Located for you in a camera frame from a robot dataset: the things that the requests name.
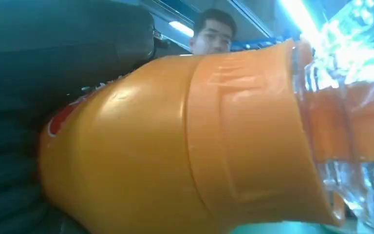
clear plastic bottle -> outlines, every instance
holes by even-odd
[[[322,45],[295,79],[305,130],[326,190],[374,230],[374,0],[347,4]]]

plastic bottle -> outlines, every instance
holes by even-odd
[[[374,226],[374,82],[321,88],[311,62],[292,41],[155,60],[53,118],[45,193],[94,234],[340,225],[343,201]]]

ceiling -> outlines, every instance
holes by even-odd
[[[156,28],[166,37],[188,48],[186,35],[168,25],[180,21],[192,27],[195,16],[208,8],[228,12],[238,25],[236,41],[263,40],[295,33],[293,24],[279,0],[118,0],[140,4],[152,12]],[[318,28],[338,12],[348,0],[302,0]]]

fluorescent light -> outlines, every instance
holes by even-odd
[[[182,32],[182,33],[184,33],[184,34],[186,34],[186,35],[189,36],[189,37],[193,37],[193,36],[194,36],[194,31],[193,31],[191,28],[185,26],[184,24],[182,24],[182,23],[180,23],[180,22],[178,22],[178,21],[172,21],[172,22],[170,22],[169,24],[170,24],[173,28],[175,28],[175,29],[177,29],[178,31],[180,31],[180,32]]]
[[[295,24],[300,28],[303,36],[306,37],[313,47],[318,49],[320,45],[319,30],[316,28],[303,2],[301,0],[280,0],[280,2]]]

man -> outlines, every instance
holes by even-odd
[[[204,11],[194,23],[190,49],[195,55],[227,53],[230,51],[237,26],[226,12],[217,9]]]

